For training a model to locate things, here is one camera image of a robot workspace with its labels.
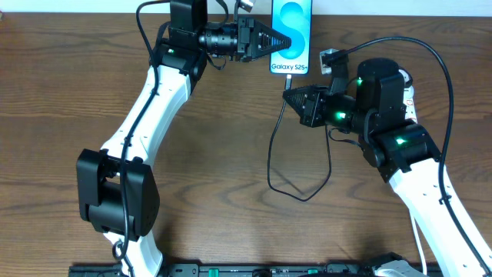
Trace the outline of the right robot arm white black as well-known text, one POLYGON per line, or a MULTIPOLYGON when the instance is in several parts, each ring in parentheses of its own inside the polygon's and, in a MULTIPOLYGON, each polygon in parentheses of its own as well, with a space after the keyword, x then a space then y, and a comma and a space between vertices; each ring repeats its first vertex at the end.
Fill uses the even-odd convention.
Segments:
POLYGON ((357 67, 357 93, 335 85, 284 91, 283 98, 309 127, 331 125, 355 133, 363 157, 409 209, 445 276, 489 276, 491 249, 464 209, 428 131, 417 124, 411 78, 393 60, 368 59, 357 67))

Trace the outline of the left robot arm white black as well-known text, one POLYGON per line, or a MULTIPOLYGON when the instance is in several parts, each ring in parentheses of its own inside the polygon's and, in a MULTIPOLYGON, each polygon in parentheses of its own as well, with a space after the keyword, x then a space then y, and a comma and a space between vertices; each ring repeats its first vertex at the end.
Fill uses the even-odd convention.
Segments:
POLYGON ((81 218, 111 242, 117 276, 156 276, 164 256, 152 233, 160 197, 152 172, 165 134, 215 58, 252 62, 291 46, 286 35, 249 16, 238 1, 220 22, 208 21, 208 4, 170 0, 170 18, 146 42, 145 84, 116 133, 76 162, 81 218))

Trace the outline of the Galaxy S25+ smartphone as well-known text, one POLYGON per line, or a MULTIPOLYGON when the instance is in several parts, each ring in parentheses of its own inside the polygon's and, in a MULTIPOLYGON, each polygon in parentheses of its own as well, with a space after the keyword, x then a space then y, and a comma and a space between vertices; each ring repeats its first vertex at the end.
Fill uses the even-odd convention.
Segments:
POLYGON ((273 74, 306 75, 309 71, 312 0, 273 0, 271 27, 286 35, 291 46, 271 54, 273 74))

